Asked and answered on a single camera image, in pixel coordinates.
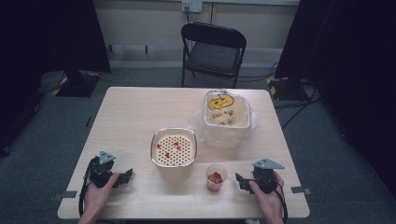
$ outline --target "white wall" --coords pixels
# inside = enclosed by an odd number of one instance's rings
[[[283,49],[298,5],[296,0],[215,2],[204,1],[203,12],[191,13],[190,21],[233,27],[247,38],[248,48],[260,49]],[[180,29],[187,18],[180,1],[94,0],[94,3],[107,45],[181,44]]]

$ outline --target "plastic container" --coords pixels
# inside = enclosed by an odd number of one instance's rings
[[[248,101],[239,95],[208,93],[202,130],[210,147],[239,147],[250,127]]]
[[[156,132],[151,141],[151,160],[163,179],[177,182],[187,179],[197,154],[195,134],[189,129],[167,128]]]

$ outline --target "wrist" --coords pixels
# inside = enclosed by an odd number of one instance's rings
[[[99,213],[87,210],[82,214],[78,224],[94,224],[97,218],[99,218]]]

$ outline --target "gray carpet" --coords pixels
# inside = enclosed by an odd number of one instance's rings
[[[242,68],[241,76],[263,76],[269,68]],[[180,68],[114,68],[91,98],[46,93],[37,113],[0,159],[0,223],[76,223],[60,220],[54,193],[66,190],[106,90],[112,86],[179,87]],[[62,73],[43,76],[49,90]],[[265,80],[240,78],[239,89],[268,89]],[[228,88],[231,82],[198,75],[190,86]],[[291,102],[274,101],[275,105]],[[278,110],[284,125],[300,107]],[[86,126],[89,117],[92,121]],[[321,102],[304,109],[284,129],[311,214],[289,223],[395,223],[396,202],[368,162],[342,137],[342,126]]]

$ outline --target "electrical outlet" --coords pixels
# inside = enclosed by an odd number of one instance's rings
[[[186,8],[189,12],[192,12],[191,1],[181,1],[181,11],[187,11]]]
[[[202,12],[202,2],[193,1],[191,2],[192,12]]]

